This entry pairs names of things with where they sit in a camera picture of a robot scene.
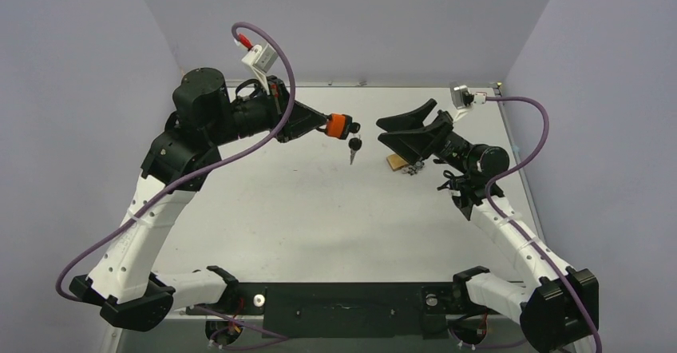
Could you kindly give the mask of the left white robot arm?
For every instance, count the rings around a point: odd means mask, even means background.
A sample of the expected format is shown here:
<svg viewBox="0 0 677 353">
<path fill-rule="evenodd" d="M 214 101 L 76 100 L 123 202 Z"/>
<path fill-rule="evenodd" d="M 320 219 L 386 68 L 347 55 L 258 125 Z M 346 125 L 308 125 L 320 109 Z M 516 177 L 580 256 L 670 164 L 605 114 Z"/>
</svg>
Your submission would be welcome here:
<svg viewBox="0 0 677 353">
<path fill-rule="evenodd" d="M 221 145 L 272 133 L 277 125 L 275 139 L 288 142 L 316 129 L 331 133 L 339 122 L 336 114 L 292 101 L 277 77 L 248 84 L 254 89 L 248 97 L 231 99 L 223 74 L 201 68 L 186 73 L 175 89 L 175 110 L 142 163 L 118 233 L 95 268 L 69 286 L 78 300 L 98 306 L 110 325 L 149 331 L 177 308 L 209 304 L 228 313 L 236 307 L 236 278 L 220 267 L 178 275 L 153 271 L 168 234 L 221 161 Z"/>
</svg>

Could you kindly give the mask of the orange black padlock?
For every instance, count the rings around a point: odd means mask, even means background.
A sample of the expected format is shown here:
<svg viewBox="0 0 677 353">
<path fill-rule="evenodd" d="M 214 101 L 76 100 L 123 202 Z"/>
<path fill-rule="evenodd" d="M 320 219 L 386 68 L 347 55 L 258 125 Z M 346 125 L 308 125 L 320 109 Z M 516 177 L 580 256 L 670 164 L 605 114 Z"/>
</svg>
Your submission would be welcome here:
<svg viewBox="0 0 677 353">
<path fill-rule="evenodd" d="M 323 132 L 333 138 L 346 140 L 351 134 L 357 134 L 361 125 L 346 114 L 332 113 L 327 117 Z"/>
</svg>

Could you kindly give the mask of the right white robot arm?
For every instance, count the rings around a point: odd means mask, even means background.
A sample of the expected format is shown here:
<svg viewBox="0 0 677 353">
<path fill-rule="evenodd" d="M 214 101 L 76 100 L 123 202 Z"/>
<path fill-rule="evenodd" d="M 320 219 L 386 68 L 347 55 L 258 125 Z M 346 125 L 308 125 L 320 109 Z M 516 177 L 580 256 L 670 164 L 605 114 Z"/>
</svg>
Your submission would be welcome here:
<svg viewBox="0 0 677 353">
<path fill-rule="evenodd" d="M 443 189 L 521 278 L 520 284 L 512 284 L 483 267 L 457 273 L 451 302 L 462 311 L 484 307 L 511 319 L 539 352 L 570 344 L 581 352 L 600 352 L 597 278 L 560 258 L 510 204 L 497 185 L 518 170 L 508 152 L 471 143 L 456 133 L 456 123 L 484 101 L 480 96 L 463 97 L 454 102 L 453 113 L 436 110 L 435 101 L 427 101 L 376 122 L 379 141 L 407 163 L 433 158 L 446 166 Z"/>
</svg>

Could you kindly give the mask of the black key bunch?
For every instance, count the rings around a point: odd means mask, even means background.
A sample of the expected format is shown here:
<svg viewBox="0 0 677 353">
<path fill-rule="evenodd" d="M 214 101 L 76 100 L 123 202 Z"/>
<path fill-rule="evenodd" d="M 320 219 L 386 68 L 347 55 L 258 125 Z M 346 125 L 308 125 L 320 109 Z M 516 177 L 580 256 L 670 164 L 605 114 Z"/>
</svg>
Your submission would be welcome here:
<svg viewBox="0 0 677 353">
<path fill-rule="evenodd" d="M 362 148 L 362 138 L 360 135 L 354 135 L 350 137 L 348 141 L 348 146 L 350 150 L 350 159 L 349 163 L 352 165 L 356 157 L 357 152 Z"/>
</svg>

